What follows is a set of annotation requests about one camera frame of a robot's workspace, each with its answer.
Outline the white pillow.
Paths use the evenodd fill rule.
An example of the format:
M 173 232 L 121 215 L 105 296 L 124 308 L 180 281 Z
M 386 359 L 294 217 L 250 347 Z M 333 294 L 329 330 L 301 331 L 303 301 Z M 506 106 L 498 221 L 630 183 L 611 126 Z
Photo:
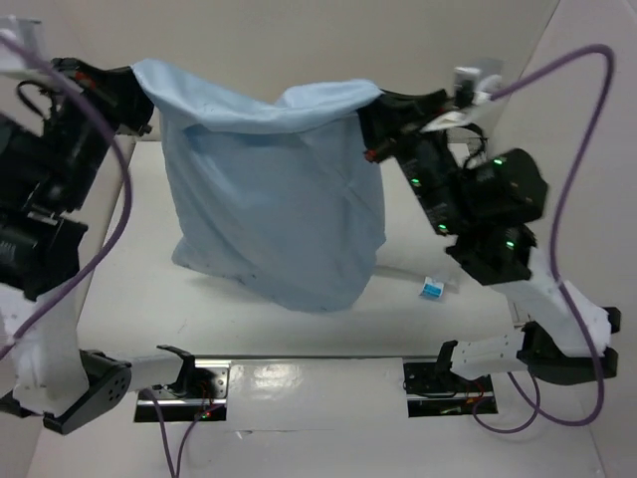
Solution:
M 457 266 L 437 266 L 425 272 L 377 266 L 374 270 L 374 274 L 393 279 L 404 279 L 413 282 L 420 281 L 421 283 L 424 283 L 426 279 L 431 279 L 434 282 L 441 282 L 445 290 L 449 289 L 453 293 L 459 293 L 461 289 L 462 274 L 460 268 Z

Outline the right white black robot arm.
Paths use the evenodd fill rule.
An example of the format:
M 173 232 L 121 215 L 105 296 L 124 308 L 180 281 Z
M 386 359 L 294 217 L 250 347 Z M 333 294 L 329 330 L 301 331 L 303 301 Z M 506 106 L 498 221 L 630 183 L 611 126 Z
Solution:
M 446 253 L 479 284 L 530 315 L 521 329 L 441 347 L 434 377 L 446 390 L 480 376 L 525 370 L 556 385 L 612 378 L 620 329 L 613 307 L 592 304 L 554 279 L 532 222 L 544 212 L 548 186 L 533 158 L 510 149 L 476 166 L 459 164 L 448 145 L 452 128 L 473 126 L 444 91 L 426 96 L 381 94 L 357 112 L 365 158 L 394 158 L 434 232 L 453 237 Z

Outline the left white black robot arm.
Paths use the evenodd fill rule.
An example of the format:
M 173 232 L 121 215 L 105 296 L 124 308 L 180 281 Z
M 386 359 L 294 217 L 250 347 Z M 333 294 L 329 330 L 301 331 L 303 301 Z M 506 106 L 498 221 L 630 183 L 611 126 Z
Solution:
M 82 350 L 68 296 L 88 274 L 79 247 L 87 232 L 74 221 L 119 134 L 150 132 L 153 106 L 129 67 L 102 70 L 75 58 L 52 68 L 74 84 L 39 82 L 51 105 L 34 134 L 1 119 L 1 293 L 5 349 L 16 369 L 4 413 L 39 416 L 67 435 L 118 405 L 130 391 L 188 395 L 196 385 L 192 354 L 162 346 L 156 356 L 111 358 Z

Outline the light blue pillowcase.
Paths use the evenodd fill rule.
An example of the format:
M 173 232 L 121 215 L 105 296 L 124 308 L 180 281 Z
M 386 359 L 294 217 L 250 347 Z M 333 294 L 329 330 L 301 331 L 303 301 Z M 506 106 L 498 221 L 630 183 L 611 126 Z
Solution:
M 385 241 L 381 172 L 363 156 L 368 80 L 291 87 L 273 103 L 146 59 L 181 239 L 174 264 L 284 308 L 350 308 Z

